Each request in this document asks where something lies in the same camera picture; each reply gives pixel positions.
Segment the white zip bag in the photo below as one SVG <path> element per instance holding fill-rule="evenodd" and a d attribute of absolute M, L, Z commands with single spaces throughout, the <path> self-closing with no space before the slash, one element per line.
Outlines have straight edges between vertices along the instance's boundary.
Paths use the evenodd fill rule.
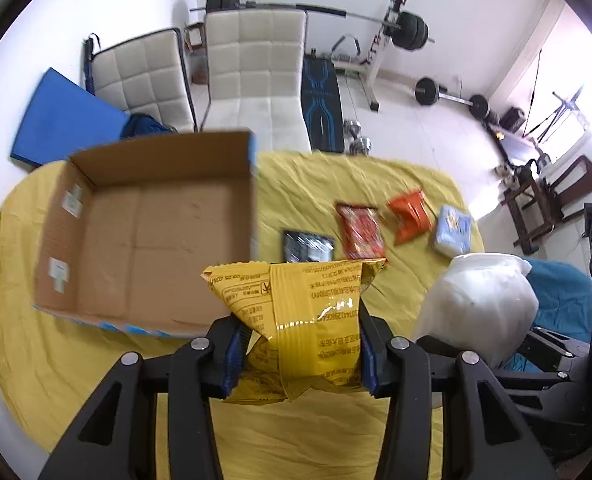
<path fill-rule="evenodd" d="M 524 341 L 538 313 L 527 280 L 532 266 L 515 255 L 473 252 L 455 257 L 428 290 L 414 338 L 430 336 L 479 354 L 498 367 Z"/>

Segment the light blue tissue pack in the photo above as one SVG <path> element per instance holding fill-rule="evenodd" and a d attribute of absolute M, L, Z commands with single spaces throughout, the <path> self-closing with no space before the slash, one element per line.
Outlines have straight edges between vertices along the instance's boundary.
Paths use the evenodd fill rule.
<path fill-rule="evenodd" d="M 469 214 L 443 205 L 433 233 L 433 248 L 448 258 L 467 254 L 471 250 L 471 227 Z"/>

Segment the yellow snack bag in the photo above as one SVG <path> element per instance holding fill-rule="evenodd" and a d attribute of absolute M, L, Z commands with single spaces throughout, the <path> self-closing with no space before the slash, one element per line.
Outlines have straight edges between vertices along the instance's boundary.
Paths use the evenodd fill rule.
<path fill-rule="evenodd" d="M 384 258 L 208 266 L 211 292 L 258 335 L 227 400 L 261 405 L 362 389 L 361 292 Z"/>

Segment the orange snack packet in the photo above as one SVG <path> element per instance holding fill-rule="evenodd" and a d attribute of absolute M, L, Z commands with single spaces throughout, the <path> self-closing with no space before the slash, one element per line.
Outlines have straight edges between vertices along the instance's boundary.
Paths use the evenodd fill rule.
<path fill-rule="evenodd" d="M 433 217 L 422 190 L 403 193 L 392 198 L 387 207 L 397 219 L 396 245 L 415 240 L 433 229 Z"/>

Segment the red snack packet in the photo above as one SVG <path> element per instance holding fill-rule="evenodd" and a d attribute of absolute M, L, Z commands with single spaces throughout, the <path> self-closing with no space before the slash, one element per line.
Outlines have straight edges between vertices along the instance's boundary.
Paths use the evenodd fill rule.
<path fill-rule="evenodd" d="M 343 250 L 348 259 L 384 258 L 385 242 L 372 206 L 335 203 L 343 230 Z"/>

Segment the black snack packet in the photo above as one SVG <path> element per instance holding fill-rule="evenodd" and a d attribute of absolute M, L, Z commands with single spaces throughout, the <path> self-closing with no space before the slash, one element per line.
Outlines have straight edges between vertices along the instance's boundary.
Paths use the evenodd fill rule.
<path fill-rule="evenodd" d="M 286 263 L 330 262 L 334 260 L 332 237 L 295 231 L 283 231 L 283 258 Z"/>

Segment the blue cloth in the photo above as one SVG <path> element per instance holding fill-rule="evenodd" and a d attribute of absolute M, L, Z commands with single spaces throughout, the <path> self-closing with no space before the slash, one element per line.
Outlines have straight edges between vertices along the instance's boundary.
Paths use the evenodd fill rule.
<path fill-rule="evenodd" d="M 585 372 L 592 339 L 592 280 L 568 263 L 529 263 L 538 312 L 519 350 L 497 368 L 575 382 Z"/>

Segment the dark wooden chair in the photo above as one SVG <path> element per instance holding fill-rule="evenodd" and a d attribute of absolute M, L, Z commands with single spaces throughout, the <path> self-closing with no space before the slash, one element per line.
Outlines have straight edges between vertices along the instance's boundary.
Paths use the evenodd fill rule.
<path fill-rule="evenodd" d="M 522 172 L 526 170 L 530 168 L 521 167 Z M 552 182 L 544 177 L 536 180 L 530 171 L 518 182 L 516 190 L 505 192 L 501 204 L 508 208 L 515 226 L 518 238 L 514 246 L 532 256 L 538 251 L 539 240 L 584 215 L 584 205 L 592 198 L 592 161 L 579 156 Z M 524 221 L 524 212 L 531 206 L 537 206 L 542 217 L 533 229 Z"/>

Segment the open cardboard box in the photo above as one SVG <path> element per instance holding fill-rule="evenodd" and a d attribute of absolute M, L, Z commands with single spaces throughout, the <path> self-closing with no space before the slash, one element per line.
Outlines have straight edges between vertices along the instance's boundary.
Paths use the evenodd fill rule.
<path fill-rule="evenodd" d="M 104 330 L 189 338 L 227 315 L 208 266 L 253 258 L 249 130 L 139 136 L 80 151 L 57 180 L 37 309 Z"/>

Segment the dark blue garment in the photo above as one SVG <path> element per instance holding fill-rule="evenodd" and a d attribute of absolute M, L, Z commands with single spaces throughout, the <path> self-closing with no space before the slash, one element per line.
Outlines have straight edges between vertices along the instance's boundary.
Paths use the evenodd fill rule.
<path fill-rule="evenodd" d="M 120 139 L 133 139 L 138 136 L 154 136 L 154 134 L 177 132 L 177 129 L 164 125 L 151 115 L 136 113 L 129 116 L 121 129 Z"/>

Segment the chrome dumbbell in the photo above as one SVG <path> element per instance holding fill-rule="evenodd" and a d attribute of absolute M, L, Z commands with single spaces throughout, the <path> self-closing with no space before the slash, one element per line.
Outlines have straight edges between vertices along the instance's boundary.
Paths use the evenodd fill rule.
<path fill-rule="evenodd" d="M 346 119 L 343 132 L 349 139 L 349 154 L 352 156 L 369 156 L 372 140 L 362 134 L 362 126 L 357 120 Z"/>

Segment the blue floor mat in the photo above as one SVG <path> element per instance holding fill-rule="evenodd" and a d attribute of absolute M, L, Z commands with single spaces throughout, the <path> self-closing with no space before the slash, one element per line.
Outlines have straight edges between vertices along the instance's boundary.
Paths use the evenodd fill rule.
<path fill-rule="evenodd" d="M 39 167 L 96 145 L 114 143 L 128 115 L 50 68 L 42 76 L 14 139 L 11 158 Z"/>

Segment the barbell on floor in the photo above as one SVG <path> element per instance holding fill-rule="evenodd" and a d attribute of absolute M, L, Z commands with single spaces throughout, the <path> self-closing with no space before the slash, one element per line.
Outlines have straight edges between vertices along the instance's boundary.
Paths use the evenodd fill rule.
<path fill-rule="evenodd" d="M 471 116 L 478 120 L 486 119 L 490 113 L 489 103 L 481 94 L 474 94 L 469 99 L 452 96 L 439 86 L 436 81 L 428 77 L 419 79 L 416 82 L 414 96 L 416 102 L 422 106 L 433 106 L 440 100 L 462 104 L 468 108 Z"/>

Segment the white padded chair left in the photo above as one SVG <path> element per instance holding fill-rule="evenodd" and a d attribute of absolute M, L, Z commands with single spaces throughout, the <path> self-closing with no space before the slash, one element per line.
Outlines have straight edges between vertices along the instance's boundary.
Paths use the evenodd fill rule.
<path fill-rule="evenodd" d="M 160 29 L 95 52 L 86 47 L 84 82 L 98 99 L 162 125 L 197 129 L 181 30 Z"/>

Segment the white padded chair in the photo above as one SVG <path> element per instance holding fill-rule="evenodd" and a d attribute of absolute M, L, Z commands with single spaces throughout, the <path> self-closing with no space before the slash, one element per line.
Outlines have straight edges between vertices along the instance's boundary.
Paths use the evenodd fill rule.
<path fill-rule="evenodd" d="M 301 105 L 307 14 L 251 8 L 206 15 L 204 130 L 249 129 L 259 152 L 309 153 Z"/>
<path fill-rule="evenodd" d="M 95 52 L 86 47 L 84 82 L 98 99 L 162 125 L 197 129 L 181 30 L 160 29 Z"/>

